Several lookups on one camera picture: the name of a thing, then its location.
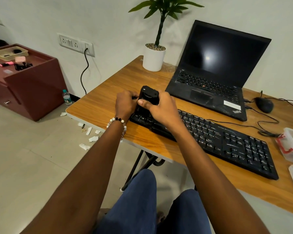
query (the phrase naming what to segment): hand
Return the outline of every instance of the hand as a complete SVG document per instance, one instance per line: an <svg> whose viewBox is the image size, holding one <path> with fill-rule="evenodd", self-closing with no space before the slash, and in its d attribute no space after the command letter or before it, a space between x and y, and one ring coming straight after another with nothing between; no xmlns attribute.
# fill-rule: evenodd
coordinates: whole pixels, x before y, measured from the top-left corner
<svg viewBox="0 0 293 234"><path fill-rule="evenodd" d="M115 117L121 118L127 122L136 109L138 97L139 94L129 90L118 93L115 103Z"/></svg>
<svg viewBox="0 0 293 234"><path fill-rule="evenodd" d="M139 99L138 104L143 108L148 109L156 121L162 123L169 131L171 131L174 126L182 123L175 99L170 96L169 93L160 90L159 98L160 103L157 106L143 99Z"/></svg>

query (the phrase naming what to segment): blue pants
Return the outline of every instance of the blue pants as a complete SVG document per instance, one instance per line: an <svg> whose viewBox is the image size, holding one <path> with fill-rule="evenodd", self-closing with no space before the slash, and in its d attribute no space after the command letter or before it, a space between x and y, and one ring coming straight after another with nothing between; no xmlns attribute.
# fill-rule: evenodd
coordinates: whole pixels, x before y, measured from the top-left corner
<svg viewBox="0 0 293 234"><path fill-rule="evenodd" d="M156 225L156 179L151 170L142 170L129 184L94 234L211 234L199 193L186 190L176 198L167 218Z"/></svg>

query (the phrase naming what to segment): wooden desk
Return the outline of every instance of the wooden desk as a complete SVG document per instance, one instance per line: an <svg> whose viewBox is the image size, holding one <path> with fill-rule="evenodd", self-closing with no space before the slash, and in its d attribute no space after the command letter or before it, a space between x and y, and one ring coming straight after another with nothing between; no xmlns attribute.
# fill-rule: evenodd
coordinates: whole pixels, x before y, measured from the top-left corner
<svg viewBox="0 0 293 234"><path fill-rule="evenodd" d="M97 129L101 128L101 131L104 131L109 120L115 116L115 100L118 92L127 89L139 93L141 87L144 85L157 90L165 90L175 72L175 67L164 64L162 70L159 72L147 71L142 67L142 58L143 56L139 56L89 92L86 96L67 108L66 112L68 115L80 122L92 125ZM243 89L243 94L244 98L249 100L259 95L259 93L247 89ZM278 119L280 124L264 124L263 127L276 133L282 133L284 127L293 129L293 106L289 105L287 102L277 100L273 102L275 108L270 115ZM176 104L177 108L181 110L217 121L255 126L256 122L259 120L270 120L252 110L248 110L247 122L240 122L178 98L176 98ZM274 160L279 180L274 181L266 179L214 156L210 156L211 159L237 189L243 190L293 213L293 181L288 171L288 167L292 163L284 159L277 147L275 138L264 137L254 128L245 128L230 124L223 125L266 141ZM128 122L127 132L124 138L124 142L152 153L159 158L163 158L170 162L178 162L184 166L186 165L176 142L156 135L142 126Z"/></svg>

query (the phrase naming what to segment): floor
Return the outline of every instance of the floor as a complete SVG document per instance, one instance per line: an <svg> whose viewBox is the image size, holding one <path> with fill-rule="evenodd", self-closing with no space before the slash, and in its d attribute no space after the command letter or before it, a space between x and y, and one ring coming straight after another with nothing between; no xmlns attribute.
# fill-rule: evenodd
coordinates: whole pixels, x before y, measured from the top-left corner
<svg viewBox="0 0 293 234"><path fill-rule="evenodd" d="M86 151L78 145L92 144L77 121L60 117L65 108L62 105L39 122L33 122L0 106L0 234L23 230L85 155ZM139 152L131 145L120 144L103 208L112 207L120 197L119 189ZM193 188L194 183L188 171L178 164L165 162L150 169L157 180L158 210L167 214L172 201L183 190ZM272 234L293 233L293 214L241 193Z"/></svg>

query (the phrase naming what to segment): black mouse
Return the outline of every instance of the black mouse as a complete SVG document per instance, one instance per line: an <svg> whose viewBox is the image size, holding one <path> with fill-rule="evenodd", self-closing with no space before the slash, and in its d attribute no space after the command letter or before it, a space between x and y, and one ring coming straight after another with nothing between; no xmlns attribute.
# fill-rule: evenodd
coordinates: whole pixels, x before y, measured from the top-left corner
<svg viewBox="0 0 293 234"><path fill-rule="evenodd" d="M271 113L273 110L273 102L267 98L255 98L256 106L265 113Z"/></svg>

